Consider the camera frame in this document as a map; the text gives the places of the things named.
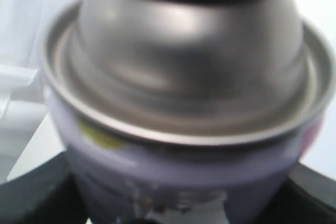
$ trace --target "silver metal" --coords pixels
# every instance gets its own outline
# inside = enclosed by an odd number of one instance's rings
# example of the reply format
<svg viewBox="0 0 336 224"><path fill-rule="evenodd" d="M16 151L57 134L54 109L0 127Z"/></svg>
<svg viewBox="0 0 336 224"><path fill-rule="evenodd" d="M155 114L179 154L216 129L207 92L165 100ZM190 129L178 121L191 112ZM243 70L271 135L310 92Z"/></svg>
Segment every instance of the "silver metal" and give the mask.
<svg viewBox="0 0 336 224"><path fill-rule="evenodd" d="M85 117L184 145L271 140L319 115L335 82L292 0L79 1L52 26L41 62Z"/></svg>

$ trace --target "can rim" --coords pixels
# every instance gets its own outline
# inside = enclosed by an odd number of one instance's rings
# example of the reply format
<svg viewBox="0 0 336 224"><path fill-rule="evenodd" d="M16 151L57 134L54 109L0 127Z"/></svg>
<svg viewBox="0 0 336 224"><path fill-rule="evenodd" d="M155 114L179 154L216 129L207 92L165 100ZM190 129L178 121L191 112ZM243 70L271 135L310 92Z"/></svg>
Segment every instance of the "can rim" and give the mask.
<svg viewBox="0 0 336 224"><path fill-rule="evenodd" d="M46 32L44 37L43 45L41 48L40 54L40 65L44 76L46 77L49 85L57 92L57 94L72 108L74 108L79 114L84 116L90 121L97 123L103 128L109 129L111 131L116 131L120 134L126 134L129 136L137 137L145 141L152 141L156 143L165 143L165 144L174 144L174 145L189 145L189 146L235 146L248 143L259 143L264 142L269 139L273 139L277 136L286 134L291 130L309 123L311 120L316 118L319 114L323 112L325 107L331 101L333 94L336 90L336 60L333 57L333 53L328 43L321 37L321 33L315 25L308 23L307 21L303 22L304 34L309 34L315 38L319 43L319 46L323 48L326 60L330 66L329 74L329 85L324 92L322 99L318 101L318 104L315 105L309 112L303 116L298 117L296 120L291 121L290 123L284 123L282 125L275 126L270 129L265 129L261 131L256 131L252 133L244 133L237 135L225 135L225 136L197 136L197 135L183 135L176 133L167 133L160 132L157 130L145 129L136 125L129 124L127 122L120 121L116 118L112 118L106 114L103 114L94 108L91 108L89 105L82 102L70 90L62 86L56 76L49 57L49 41L53 36L53 32L60 23L64 22L64 19L69 16L69 13L75 12L75 15L78 13L78 9L82 3L82 0L76 0L74 3L70 4L65 8L51 23L49 29Z"/></svg>

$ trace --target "black plastic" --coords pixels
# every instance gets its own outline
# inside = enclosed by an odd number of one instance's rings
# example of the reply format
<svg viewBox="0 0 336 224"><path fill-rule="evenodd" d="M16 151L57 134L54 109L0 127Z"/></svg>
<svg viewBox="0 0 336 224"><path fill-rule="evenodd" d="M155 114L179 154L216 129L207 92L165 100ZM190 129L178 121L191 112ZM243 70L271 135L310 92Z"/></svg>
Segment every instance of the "black plastic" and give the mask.
<svg viewBox="0 0 336 224"><path fill-rule="evenodd" d="M336 224L336 182L302 165L290 177L255 224ZM0 224L85 224L87 219L64 154L0 185Z"/></svg>

